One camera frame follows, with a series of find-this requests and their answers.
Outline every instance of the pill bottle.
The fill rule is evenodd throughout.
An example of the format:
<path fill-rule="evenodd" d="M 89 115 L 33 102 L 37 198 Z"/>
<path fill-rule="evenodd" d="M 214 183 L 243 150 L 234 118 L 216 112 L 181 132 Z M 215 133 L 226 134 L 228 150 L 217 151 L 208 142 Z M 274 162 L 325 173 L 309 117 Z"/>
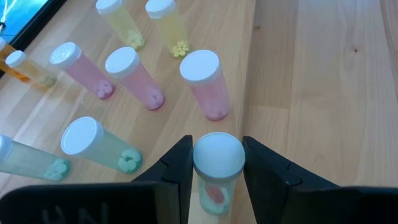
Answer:
<path fill-rule="evenodd" d="M 193 147 L 200 205 L 211 215 L 226 213 L 245 162 L 243 145 L 228 133 L 209 133 Z"/>
<path fill-rule="evenodd" d="M 217 121 L 228 114 L 228 89 L 217 54 L 210 50 L 188 54 L 180 64 L 180 73 L 209 120 Z"/>
<path fill-rule="evenodd" d="M 156 110 L 165 100 L 162 91 L 140 63 L 131 47 L 115 50 L 105 61 L 105 70 L 134 95 L 148 110 Z"/>
<path fill-rule="evenodd" d="M 16 51 L 13 47 L 7 44 L 6 40 L 0 37 L 0 70 L 4 71 L 8 75 L 12 75 L 13 77 L 19 79 L 22 82 L 30 81 L 30 78 L 25 75 L 15 71 L 14 69 L 8 67 L 5 63 L 5 60 L 8 55 Z"/>
<path fill-rule="evenodd" d="M 70 169 L 70 161 L 0 135 L 0 172 L 36 179 L 60 181 Z"/>
<path fill-rule="evenodd" d="M 187 33 L 174 0 L 149 0 L 145 5 L 173 57 L 182 58 L 190 50 Z"/>
<path fill-rule="evenodd" d="M 65 154 L 132 174 L 142 164 L 141 153 L 119 139 L 91 117 L 72 122 L 63 133 L 61 148 Z"/>
<path fill-rule="evenodd" d="M 144 46 L 144 38 L 126 7 L 123 6 L 123 0 L 98 0 L 95 7 L 124 44 L 136 50 Z"/>
<path fill-rule="evenodd" d="M 104 100 L 114 92 L 114 85 L 75 43 L 58 46 L 50 56 L 50 64 L 67 72 L 87 90 Z"/>
<path fill-rule="evenodd" d="M 46 87 L 51 87 L 57 81 L 57 76 L 50 73 L 47 69 L 26 57 L 26 54 L 17 50 L 6 58 L 6 64 Z"/>

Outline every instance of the white cap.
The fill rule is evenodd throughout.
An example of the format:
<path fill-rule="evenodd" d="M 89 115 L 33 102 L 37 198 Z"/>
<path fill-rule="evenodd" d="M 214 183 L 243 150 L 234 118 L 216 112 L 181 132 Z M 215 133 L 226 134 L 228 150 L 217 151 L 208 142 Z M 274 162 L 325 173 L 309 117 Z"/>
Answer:
<path fill-rule="evenodd" d="M 98 0 L 95 8 L 101 15 L 107 15 L 120 8 L 123 5 L 123 0 Z"/>
<path fill-rule="evenodd" d="M 160 19 L 176 9 L 174 0 L 149 0 L 145 5 L 148 16 Z"/>
<path fill-rule="evenodd" d="M 0 134 L 0 164 L 8 158 L 13 147 L 14 141 L 9 137 Z"/>
<path fill-rule="evenodd" d="M 2 51 L 4 49 L 6 44 L 7 44 L 6 40 L 4 40 L 3 38 L 0 37 L 0 51 Z"/>
<path fill-rule="evenodd" d="M 105 61 L 105 70 L 114 78 L 129 76 L 139 65 L 139 55 L 132 47 L 115 50 Z"/>
<path fill-rule="evenodd" d="M 62 69 L 73 65 L 80 58 L 81 49 L 73 42 L 59 45 L 50 56 L 50 63 Z"/>
<path fill-rule="evenodd" d="M 85 157 L 102 143 L 104 127 L 91 117 L 82 117 L 65 130 L 61 138 L 61 148 L 65 154 Z"/>
<path fill-rule="evenodd" d="M 212 81 L 220 71 L 220 60 L 210 50 L 196 50 L 188 54 L 180 64 L 182 78 L 192 85 Z"/>
<path fill-rule="evenodd" d="M 193 147 L 193 165 L 210 182 L 228 182 L 241 173 L 245 161 L 242 143 L 228 133 L 208 133 Z"/>
<path fill-rule="evenodd" d="M 6 64 L 11 67 L 15 68 L 18 67 L 24 60 L 26 59 L 26 54 L 20 50 L 14 51 L 6 58 Z"/>

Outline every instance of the pink vial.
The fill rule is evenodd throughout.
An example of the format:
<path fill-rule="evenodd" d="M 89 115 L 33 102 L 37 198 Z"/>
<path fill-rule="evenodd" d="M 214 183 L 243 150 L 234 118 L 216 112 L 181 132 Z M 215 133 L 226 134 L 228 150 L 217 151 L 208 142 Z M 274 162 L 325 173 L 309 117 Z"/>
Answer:
<path fill-rule="evenodd" d="M 75 43 L 59 45 L 50 56 L 50 63 L 66 71 L 98 98 L 104 100 L 114 92 L 114 85 L 89 60 Z"/>
<path fill-rule="evenodd" d="M 228 89 L 217 54 L 210 50 L 188 54 L 181 62 L 180 73 L 209 120 L 218 121 L 228 114 Z"/>
<path fill-rule="evenodd" d="M 140 63 L 139 55 L 131 47 L 115 50 L 105 61 L 105 70 L 133 94 L 148 110 L 160 108 L 164 95 L 159 86 Z"/>

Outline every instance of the wooden surface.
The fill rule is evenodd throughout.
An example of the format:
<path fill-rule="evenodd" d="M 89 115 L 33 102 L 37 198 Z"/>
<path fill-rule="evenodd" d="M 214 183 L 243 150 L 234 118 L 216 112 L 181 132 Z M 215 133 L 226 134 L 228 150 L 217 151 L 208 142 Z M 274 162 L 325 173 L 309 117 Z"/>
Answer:
<path fill-rule="evenodd" d="M 46 92 L 2 78 L 0 133 L 62 154 L 60 136 L 70 121 L 93 116 L 143 151 L 141 173 L 184 134 L 197 140 L 210 131 L 227 131 L 250 135 L 336 184 L 398 187 L 395 0 L 177 2 L 193 48 L 220 55 L 233 99 L 226 119 L 204 118 L 179 77 L 179 61 L 158 43 L 141 10 L 145 1 L 139 0 L 127 5 L 147 40 L 139 52 L 144 65 L 165 91 L 162 109 L 146 111 L 119 84 L 109 100 L 97 100 L 63 73 Z M 105 58 L 122 44 L 93 4 L 68 0 L 28 54 L 46 65 L 54 47 L 72 40 L 103 68 Z M 68 183 L 127 181 L 139 174 L 72 161 Z M 36 183 L 42 182 L 0 174 L 1 194 Z M 196 177 L 190 208 L 190 223 L 256 222 L 242 175 L 229 216 L 212 217 L 200 208 Z"/>
<path fill-rule="evenodd" d="M 257 0 L 243 134 L 339 185 L 398 187 L 396 0 Z M 233 223 L 256 223 L 237 186 Z"/>
<path fill-rule="evenodd" d="M 106 21 L 96 12 L 95 0 L 68 0 L 25 51 L 47 66 L 51 51 L 66 41 L 76 42 L 104 71 L 104 61 L 123 46 Z M 181 137 L 193 135 L 196 141 L 212 131 L 241 136 L 244 87 L 252 34 L 255 0 L 177 0 L 192 49 L 210 49 L 220 59 L 229 94 L 233 99 L 230 114 L 219 122 L 208 121 L 200 111 L 189 87 L 179 74 L 180 60 L 173 58 L 149 19 L 145 0 L 125 1 L 140 28 L 146 46 L 139 51 L 142 63 L 165 93 L 166 102 L 157 111 L 147 111 L 122 86 L 108 100 L 99 100 L 65 73 L 45 91 L 4 77 L 0 79 L 0 133 L 21 143 L 64 155 L 60 138 L 65 128 L 81 116 L 92 116 L 121 139 L 136 146 L 144 163 L 134 175 L 126 175 L 83 159 L 72 160 L 72 172 L 65 183 L 127 182 L 145 171 Z M 190 223 L 228 223 L 230 216 L 211 217 L 198 201 L 194 175 Z M 23 185 L 43 184 L 0 173 L 0 194 Z"/>

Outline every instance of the upright vial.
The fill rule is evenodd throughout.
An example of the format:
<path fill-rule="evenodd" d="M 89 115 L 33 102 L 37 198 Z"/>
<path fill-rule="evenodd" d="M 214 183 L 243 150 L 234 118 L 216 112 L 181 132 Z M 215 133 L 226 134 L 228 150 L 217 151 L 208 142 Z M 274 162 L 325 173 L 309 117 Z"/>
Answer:
<path fill-rule="evenodd" d="M 123 6 L 123 0 L 98 0 L 95 7 L 127 46 L 136 50 L 144 46 L 144 38 Z"/>
<path fill-rule="evenodd" d="M 178 58 L 189 52 L 187 33 L 174 0 L 149 0 L 145 9 L 154 20 L 171 54 Z"/>
<path fill-rule="evenodd" d="M 13 141 L 0 135 L 0 172 L 36 179 L 60 181 L 70 169 L 70 161 Z"/>
<path fill-rule="evenodd" d="M 50 63 L 66 71 L 87 90 L 104 100 L 114 92 L 114 85 L 99 70 L 75 43 L 58 46 L 50 56 Z"/>
<path fill-rule="evenodd" d="M 65 154 L 89 159 L 98 164 L 132 174 L 142 164 L 141 153 L 104 129 L 91 117 L 72 122 L 63 133 L 61 148 Z"/>
<path fill-rule="evenodd" d="M 164 95 L 131 47 L 115 50 L 105 61 L 106 71 L 117 78 L 148 110 L 163 105 Z"/>
<path fill-rule="evenodd" d="M 228 89 L 217 54 L 210 50 L 188 54 L 180 64 L 180 73 L 209 120 L 217 121 L 228 114 Z"/>
<path fill-rule="evenodd" d="M 198 174 L 200 205 L 211 215 L 231 207 L 236 179 L 245 162 L 241 142 L 227 133 L 209 133 L 193 147 L 193 165 Z"/>
<path fill-rule="evenodd" d="M 22 82 L 28 82 L 30 78 L 8 67 L 8 65 L 4 62 L 8 57 L 8 55 L 13 53 L 14 51 L 16 50 L 10 45 L 8 45 L 6 40 L 0 37 L 0 70 L 4 71 L 9 75 L 12 75 L 13 77 L 19 79 Z"/>
<path fill-rule="evenodd" d="M 31 80 L 46 87 L 54 85 L 57 80 L 57 76 L 55 74 L 50 73 L 41 65 L 27 58 L 26 54 L 20 50 L 8 55 L 6 58 L 6 64 L 17 72 L 23 73 Z"/>

